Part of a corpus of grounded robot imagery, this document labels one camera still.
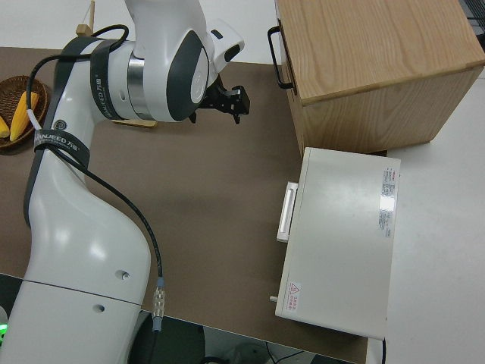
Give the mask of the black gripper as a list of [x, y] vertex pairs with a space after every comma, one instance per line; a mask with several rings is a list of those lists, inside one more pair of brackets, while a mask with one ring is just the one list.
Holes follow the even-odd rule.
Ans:
[[226, 89], [222, 79], [217, 77], [213, 84], [206, 89], [199, 107], [230, 113], [235, 124], [239, 124], [241, 116], [248, 115], [250, 109], [249, 97], [242, 90], [242, 86]]

